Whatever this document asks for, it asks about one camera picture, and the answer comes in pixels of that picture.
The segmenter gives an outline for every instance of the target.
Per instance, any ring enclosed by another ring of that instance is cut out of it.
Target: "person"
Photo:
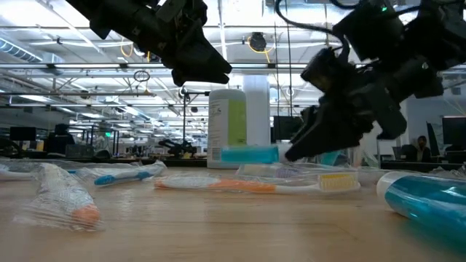
[[[427,138],[421,135],[417,138],[417,161],[431,162],[430,149],[427,147]]]

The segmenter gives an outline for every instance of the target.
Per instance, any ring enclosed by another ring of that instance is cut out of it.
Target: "table surface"
[[[391,212],[367,191],[322,199],[154,190],[149,182],[119,184],[93,193],[105,230],[87,232],[13,223],[18,208],[35,196],[35,190],[30,181],[0,183],[0,261],[454,262],[466,258],[466,251]]]

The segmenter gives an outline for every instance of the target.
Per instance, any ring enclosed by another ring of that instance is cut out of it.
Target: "toothbrush head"
[[[360,188],[356,172],[334,173],[319,176],[319,187],[323,192],[346,192]]]

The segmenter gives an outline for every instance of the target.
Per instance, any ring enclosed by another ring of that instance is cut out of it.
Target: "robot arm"
[[[202,0],[66,0],[90,21],[102,39],[111,30],[173,69],[173,81],[226,84],[232,67],[204,37],[207,5]]]
[[[301,77],[324,96],[292,140],[289,160],[358,146],[374,121],[382,128],[378,139],[395,139],[406,130],[403,100],[443,94],[438,72],[466,62],[464,3],[422,0],[417,8],[416,19],[404,25],[398,18],[403,11],[389,1],[362,0],[333,27],[361,60],[373,62],[350,64],[345,45],[340,55],[326,48],[309,62]]]

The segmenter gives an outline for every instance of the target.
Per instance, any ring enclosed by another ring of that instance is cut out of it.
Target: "green label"
[[[246,102],[230,100],[228,106],[228,145],[247,145]]]

